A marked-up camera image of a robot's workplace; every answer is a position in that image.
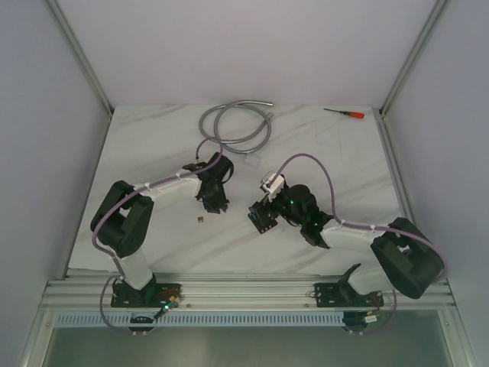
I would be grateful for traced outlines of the black fuse box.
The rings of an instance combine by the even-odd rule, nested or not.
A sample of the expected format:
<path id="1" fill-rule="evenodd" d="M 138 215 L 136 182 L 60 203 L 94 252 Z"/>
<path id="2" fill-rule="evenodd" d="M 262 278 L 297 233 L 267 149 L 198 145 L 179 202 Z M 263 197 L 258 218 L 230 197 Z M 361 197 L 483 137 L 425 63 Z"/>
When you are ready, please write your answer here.
<path id="1" fill-rule="evenodd" d="M 252 213 L 257 217 L 255 222 L 252 220 L 251 222 L 260 234 L 269 231 L 277 225 L 277 216 L 274 214 L 273 208 L 266 198 L 263 201 L 255 202 L 248 210 L 248 218 L 250 220 Z"/>

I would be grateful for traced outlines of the clear plastic fuse box cover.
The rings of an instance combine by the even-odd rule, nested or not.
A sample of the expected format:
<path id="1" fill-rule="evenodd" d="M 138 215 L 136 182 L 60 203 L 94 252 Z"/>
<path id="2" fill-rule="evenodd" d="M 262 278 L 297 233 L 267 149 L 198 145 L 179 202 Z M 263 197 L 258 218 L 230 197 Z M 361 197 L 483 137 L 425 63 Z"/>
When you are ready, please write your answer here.
<path id="1" fill-rule="evenodd" d="M 243 165 L 258 169 L 261 165 L 262 157 L 259 154 L 248 153 L 243 158 Z"/>

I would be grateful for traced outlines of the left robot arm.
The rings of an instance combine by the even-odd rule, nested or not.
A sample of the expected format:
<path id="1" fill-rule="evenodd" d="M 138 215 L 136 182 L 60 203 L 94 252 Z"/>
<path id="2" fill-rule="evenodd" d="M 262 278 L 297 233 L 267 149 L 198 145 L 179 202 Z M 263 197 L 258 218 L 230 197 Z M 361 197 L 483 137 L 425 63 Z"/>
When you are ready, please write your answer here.
<path id="1" fill-rule="evenodd" d="M 181 200 L 195 199 L 208 213 L 228 209 L 224 184 L 232 177 L 234 164 L 214 153 L 208 162 L 188 164 L 172 177 L 139 187 L 123 180 L 112 184 L 90 223 L 92 244 L 108 254 L 129 287 L 128 297 L 138 307 L 149 307 L 157 293 L 142 245 L 154 205 L 168 207 Z"/>

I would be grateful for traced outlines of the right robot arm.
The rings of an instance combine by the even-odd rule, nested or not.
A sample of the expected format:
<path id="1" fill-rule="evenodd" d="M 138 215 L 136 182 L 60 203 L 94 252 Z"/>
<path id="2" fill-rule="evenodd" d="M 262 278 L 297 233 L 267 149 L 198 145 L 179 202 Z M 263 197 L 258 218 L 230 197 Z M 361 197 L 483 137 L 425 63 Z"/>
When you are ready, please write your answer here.
<path id="1" fill-rule="evenodd" d="M 310 245 L 369 253 L 372 261 L 352 265 L 338 286 L 339 298 L 355 305 L 376 291 L 399 291 L 419 299 L 428 286 L 443 276 L 445 263 L 429 240 L 403 217 L 385 226 L 347 223 L 321 211 L 306 185 L 266 183 L 266 218 L 273 225 L 278 216 L 298 226 Z"/>

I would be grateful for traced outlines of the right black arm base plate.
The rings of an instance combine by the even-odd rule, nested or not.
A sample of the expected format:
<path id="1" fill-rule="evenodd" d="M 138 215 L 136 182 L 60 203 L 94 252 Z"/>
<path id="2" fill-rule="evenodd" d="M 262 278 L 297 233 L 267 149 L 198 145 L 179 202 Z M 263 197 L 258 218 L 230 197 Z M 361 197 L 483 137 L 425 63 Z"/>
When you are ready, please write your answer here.
<path id="1" fill-rule="evenodd" d="M 382 293 L 357 293 L 349 284 L 315 283 L 313 296 L 317 307 L 373 307 L 384 305 Z"/>

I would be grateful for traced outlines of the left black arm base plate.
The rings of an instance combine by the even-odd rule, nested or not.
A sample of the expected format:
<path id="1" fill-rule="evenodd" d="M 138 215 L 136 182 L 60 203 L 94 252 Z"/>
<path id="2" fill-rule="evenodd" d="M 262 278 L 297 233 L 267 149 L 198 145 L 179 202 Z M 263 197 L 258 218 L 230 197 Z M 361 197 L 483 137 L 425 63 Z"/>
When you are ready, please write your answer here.
<path id="1" fill-rule="evenodd" d="M 111 307 L 113 308 L 158 308 L 170 302 L 171 297 L 181 294 L 180 284 L 156 283 L 138 291 L 126 283 L 112 286 Z"/>

